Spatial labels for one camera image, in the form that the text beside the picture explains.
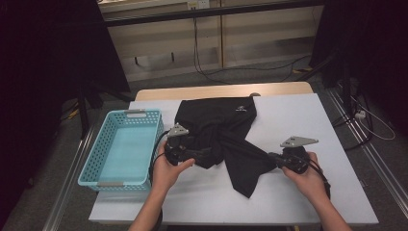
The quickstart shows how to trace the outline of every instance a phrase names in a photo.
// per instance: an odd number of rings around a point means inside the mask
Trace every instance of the forearm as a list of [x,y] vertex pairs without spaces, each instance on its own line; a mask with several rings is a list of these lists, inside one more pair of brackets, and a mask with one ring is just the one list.
[[165,198],[166,191],[152,190],[130,226],[129,231],[150,231],[157,222]]
[[351,228],[345,223],[342,216],[333,206],[328,198],[321,198],[318,200],[311,200],[312,205],[318,212],[321,225],[324,231],[348,231]]

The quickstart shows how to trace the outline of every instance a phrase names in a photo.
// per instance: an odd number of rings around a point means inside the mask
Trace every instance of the black fabric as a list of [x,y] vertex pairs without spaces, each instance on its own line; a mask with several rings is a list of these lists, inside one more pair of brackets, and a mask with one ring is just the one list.
[[188,149],[212,148],[200,166],[209,168],[225,160],[234,189],[248,198],[259,176],[276,167],[265,151],[245,140],[256,115],[252,97],[234,97],[184,100],[175,118],[194,136]]

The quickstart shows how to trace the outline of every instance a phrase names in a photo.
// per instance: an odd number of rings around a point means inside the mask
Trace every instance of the human arm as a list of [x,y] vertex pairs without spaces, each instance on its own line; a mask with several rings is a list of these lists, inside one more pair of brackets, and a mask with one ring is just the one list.
[[[165,142],[162,143],[159,153],[165,153],[165,144]],[[168,190],[176,183],[179,174],[193,164],[194,159],[189,159],[178,166],[173,166],[167,161],[165,155],[161,155],[156,159],[151,191],[130,226],[129,231],[150,231],[154,227]]]
[[[316,153],[308,153],[310,159],[316,164],[319,164]],[[321,176],[315,170],[309,167],[303,174],[297,174],[286,167],[282,167],[282,170],[288,178],[294,181],[300,192],[303,193],[313,205],[319,215],[324,231],[351,230],[330,201],[326,194]]]

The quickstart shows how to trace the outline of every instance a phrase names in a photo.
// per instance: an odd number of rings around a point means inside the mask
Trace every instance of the electrical outlet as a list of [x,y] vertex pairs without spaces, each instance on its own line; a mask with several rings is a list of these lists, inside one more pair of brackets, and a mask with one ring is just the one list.
[[210,0],[199,0],[197,1],[198,9],[209,9],[210,8]]
[[196,10],[196,9],[199,9],[197,1],[187,2],[187,10],[191,11],[191,10]]

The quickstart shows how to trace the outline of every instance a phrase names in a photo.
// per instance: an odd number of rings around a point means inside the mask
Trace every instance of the human hand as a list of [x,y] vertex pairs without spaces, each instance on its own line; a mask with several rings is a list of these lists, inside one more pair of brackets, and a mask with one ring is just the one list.
[[[316,153],[308,152],[308,154],[313,162],[319,164]],[[288,178],[294,181],[300,192],[303,193],[312,203],[323,198],[328,198],[321,176],[311,167],[308,167],[303,174],[297,174],[286,167],[282,167],[282,170]]]
[[[165,141],[160,145],[159,154],[165,153],[165,145]],[[194,165],[194,163],[195,159],[191,158],[178,166],[174,166],[167,160],[165,155],[159,156],[153,168],[152,191],[167,193],[176,183],[180,173]]]

